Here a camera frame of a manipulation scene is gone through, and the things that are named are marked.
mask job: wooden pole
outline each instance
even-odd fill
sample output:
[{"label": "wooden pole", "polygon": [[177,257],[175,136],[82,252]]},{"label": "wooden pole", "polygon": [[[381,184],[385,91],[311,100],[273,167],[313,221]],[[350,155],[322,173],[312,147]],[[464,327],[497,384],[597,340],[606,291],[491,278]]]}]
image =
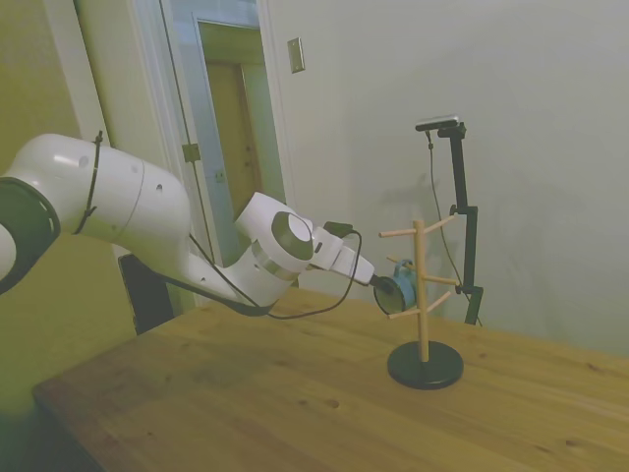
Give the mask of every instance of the wooden pole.
[{"label": "wooden pole", "polygon": [[429,360],[429,310],[426,291],[426,233],[424,222],[413,221],[415,228],[415,264],[417,266],[417,306],[420,312],[418,318],[420,361]]}]

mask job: white wall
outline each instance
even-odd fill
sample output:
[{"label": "white wall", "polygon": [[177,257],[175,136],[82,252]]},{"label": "white wall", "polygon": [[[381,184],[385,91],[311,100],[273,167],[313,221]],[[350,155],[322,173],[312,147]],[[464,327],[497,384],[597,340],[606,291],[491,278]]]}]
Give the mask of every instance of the white wall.
[{"label": "white wall", "polygon": [[[486,325],[629,354],[629,5],[263,3],[297,210],[355,223],[366,255],[390,271],[385,255],[410,256],[410,244],[380,241],[377,231],[418,216],[435,220],[426,138],[413,125],[459,113],[469,129],[470,203],[480,207],[477,283],[486,288]],[[306,71],[291,75],[286,41],[298,35]],[[454,203],[447,142],[435,152],[447,210]],[[447,233],[461,266],[463,224]],[[432,271],[449,274],[437,236],[431,244]],[[447,307],[463,320],[460,297]]]}]

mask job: black cable wire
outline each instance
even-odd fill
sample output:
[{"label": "black cable wire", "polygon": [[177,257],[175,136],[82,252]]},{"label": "black cable wire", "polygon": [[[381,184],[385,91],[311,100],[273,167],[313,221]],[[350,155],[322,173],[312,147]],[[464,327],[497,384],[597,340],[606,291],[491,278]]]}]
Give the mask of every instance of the black cable wire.
[{"label": "black cable wire", "polygon": [[[439,207],[439,199],[436,196],[436,189],[434,186],[434,165],[433,165],[433,155],[432,155],[432,149],[434,148],[434,144],[432,143],[432,138],[430,137],[430,131],[426,131],[426,136],[429,139],[429,151],[430,151],[430,185],[432,186],[432,196],[434,197],[434,205],[436,206],[436,214],[437,217],[439,218],[439,221],[441,221],[442,217],[441,217],[441,208]],[[456,264],[454,264],[454,259],[452,259],[452,255],[450,254],[450,248],[448,247],[448,243],[445,240],[445,233],[443,232],[443,226],[441,226],[439,228],[439,231],[441,233],[441,241],[443,241],[443,248],[445,249],[445,254],[448,257],[448,260],[450,260],[450,264],[452,265],[452,268],[454,268],[454,272],[456,273],[456,278],[459,280],[459,285],[462,287],[463,286],[463,280],[461,279],[461,274],[459,273],[459,269],[457,268]],[[470,296],[467,293],[462,292],[463,295],[465,295],[465,298],[467,298],[468,303],[470,303]],[[481,327],[483,327],[483,322],[481,321],[481,318],[477,315],[477,320],[479,321],[479,325]]]},{"label": "black cable wire", "polygon": [[[341,303],[343,303],[346,299],[347,296],[350,293],[350,289],[352,288],[352,284],[354,283],[354,279],[356,278],[356,271],[358,269],[358,260],[361,256],[361,250],[363,249],[363,236],[361,235],[361,233],[359,233],[356,230],[352,230],[350,234],[356,234],[358,236],[358,250],[356,252],[356,261],[354,262],[354,268],[352,270],[352,275],[350,277],[350,282],[347,285],[347,289],[345,290],[345,293],[343,294],[343,296],[338,300],[338,302],[336,302],[334,305],[332,305],[331,307],[328,308],[324,308],[321,310],[315,310],[313,312],[306,312],[306,313],[300,313],[299,315],[291,315],[288,317],[278,317],[277,315],[273,315],[272,313],[268,313],[268,315],[275,319],[275,320],[295,320],[297,318],[305,318],[305,317],[309,317],[311,315],[318,315],[321,313],[325,313],[325,312],[329,312],[331,310],[334,310],[336,307],[338,307]],[[205,258],[205,260],[207,261],[208,264],[211,265],[211,267],[216,271],[216,273],[218,273],[218,275],[225,280],[225,282],[232,287],[234,290],[236,290],[239,294],[241,294],[243,297],[245,297],[249,303],[251,303],[252,305],[254,305],[255,307],[259,307],[259,304],[256,303],[249,295],[247,295],[245,292],[243,292],[240,288],[238,288],[234,282],[232,282],[229,278],[227,278],[227,276],[220,270],[220,268],[218,268],[218,266],[209,258],[209,256],[207,255],[207,253],[203,250],[203,248],[201,247],[201,245],[199,244],[199,242],[195,239],[195,237],[190,234],[190,239],[192,240],[192,242],[195,244],[195,246],[197,247],[197,249],[200,251],[200,253],[203,255],[203,257]]]},{"label": "black cable wire", "polygon": [[247,295],[245,292],[243,292],[240,288],[238,288],[234,282],[232,282],[229,278],[227,278],[227,276],[221,272],[220,268],[218,268],[218,266],[209,258],[209,256],[207,255],[207,253],[203,250],[203,248],[200,246],[199,242],[195,239],[195,237],[190,234],[190,239],[193,241],[193,243],[195,243],[195,246],[197,246],[197,249],[200,251],[200,253],[203,255],[203,257],[205,258],[205,260],[207,261],[208,264],[211,265],[211,267],[216,271],[216,273],[218,273],[218,275],[220,276],[220,278],[222,278],[223,280],[225,280],[225,282],[227,282],[227,284],[232,287],[234,290],[236,290],[239,294],[241,294],[243,297],[245,297],[249,303],[251,303],[252,305],[254,305],[255,307],[259,308],[259,304],[257,304],[254,300],[252,300],[252,298]]},{"label": "black cable wire", "polygon": [[98,175],[98,161],[100,160],[101,143],[102,143],[102,130],[98,132],[98,136],[96,136],[96,139],[94,140],[94,144],[96,145],[96,154],[94,155],[94,167],[93,167],[93,170],[91,171],[91,183],[89,184],[89,193],[87,194],[86,210],[84,211],[83,216],[81,217],[81,222],[79,223],[79,227],[74,233],[72,233],[73,235],[81,234],[81,231],[83,231],[83,228],[87,223],[87,220],[89,219],[91,214],[94,213],[96,210],[96,206],[92,206],[91,201],[94,197],[94,189],[96,188],[96,176]]},{"label": "black cable wire", "polygon": [[336,302],[334,305],[328,308],[324,308],[322,310],[315,310],[313,312],[300,313],[299,315],[290,315],[288,317],[278,317],[277,315],[273,315],[269,313],[268,315],[275,320],[295,320],[297,318],[305,318],[310,317],[312,315],[319,315],[321,313],[329,312],[338,307],[341,303],[345,301],[347,296],[350,293],[350,289],[352,288],[352,284],[354,283],[354,278],[356,277],[356,270],[358,269],[358,260],[361,257],[361,250],[363,249],[363,236],[356,230],[352,230],[351,234],[356,234],[358,236],[358,250],[356,251],[356,261],[354,262],[354,269],[352,270],[352,275],[350,277],[350,283],[347,284],[347,288],[345,289],[345,293],[343,296]]}]

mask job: wooden table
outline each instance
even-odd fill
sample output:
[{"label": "wooden table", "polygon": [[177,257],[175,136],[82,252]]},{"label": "wooden table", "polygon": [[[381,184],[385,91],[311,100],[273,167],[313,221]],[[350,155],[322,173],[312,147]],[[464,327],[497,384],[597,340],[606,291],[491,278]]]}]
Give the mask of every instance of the wooden table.
[{"label": "wooden table", "polygon": [[[293,289],[275,312],[332,301]],[[291,322],[212,304],[35,396],[110,472],[629,471],[629,360],[431,319],[465,373],[418,391],[386,373],[414,322],[359,301]]]}]

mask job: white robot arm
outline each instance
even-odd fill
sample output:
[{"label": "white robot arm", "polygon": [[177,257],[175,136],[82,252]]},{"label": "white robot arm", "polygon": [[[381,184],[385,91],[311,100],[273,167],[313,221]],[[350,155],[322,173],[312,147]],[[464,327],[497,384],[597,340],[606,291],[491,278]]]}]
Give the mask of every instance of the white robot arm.
[{"label": "white robot arm", "polygon": [[355,280],[372,281],[373,265],[341,238],[271,197],[254,194],[236,225],[252,245],[233,265],[213,266],[190,251],[190,203],[172,174],[111,147],[42,135],[0,177],[0,294],[60,231],[122,246],[168,281],[249,315],[266,313],[310,265],[348,277],[356,265]]}]

